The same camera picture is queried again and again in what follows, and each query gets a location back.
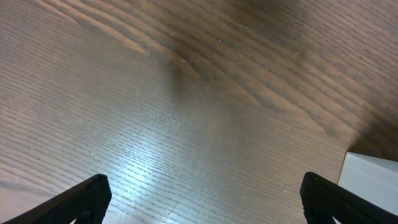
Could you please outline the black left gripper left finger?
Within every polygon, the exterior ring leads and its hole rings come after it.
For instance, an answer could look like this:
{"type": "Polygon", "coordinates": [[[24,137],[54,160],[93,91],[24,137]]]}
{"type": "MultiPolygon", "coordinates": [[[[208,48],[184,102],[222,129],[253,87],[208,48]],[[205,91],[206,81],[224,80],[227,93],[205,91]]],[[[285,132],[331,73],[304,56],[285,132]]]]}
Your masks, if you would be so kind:
{"type": "Polygon", "coordinates": [[[102,224],[111,197],[108,177],[96,174],[4,224],[102,224]]]}

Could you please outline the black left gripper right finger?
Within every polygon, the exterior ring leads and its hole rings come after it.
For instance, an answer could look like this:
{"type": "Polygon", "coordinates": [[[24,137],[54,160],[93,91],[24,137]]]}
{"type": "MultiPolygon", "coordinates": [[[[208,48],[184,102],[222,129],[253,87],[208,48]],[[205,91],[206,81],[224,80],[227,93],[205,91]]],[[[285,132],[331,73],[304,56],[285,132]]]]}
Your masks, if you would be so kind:
{"type": "Polygon", "coordinates": [[[308,224],[397,224],[397,215],[314,172],[305,173],[300,196],[308,224]]]}

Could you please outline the white cardboard box pink inside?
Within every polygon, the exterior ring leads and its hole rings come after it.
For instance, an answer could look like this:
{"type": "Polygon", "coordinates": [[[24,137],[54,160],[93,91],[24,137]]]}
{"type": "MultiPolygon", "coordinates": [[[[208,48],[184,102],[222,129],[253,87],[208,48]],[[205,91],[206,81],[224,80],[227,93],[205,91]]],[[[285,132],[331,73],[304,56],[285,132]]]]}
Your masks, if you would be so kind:
{"type": "Polygon", "coordinates": [[[397,215],[397,181],[396,161],[348,152],[338,185],[397,215]]]}

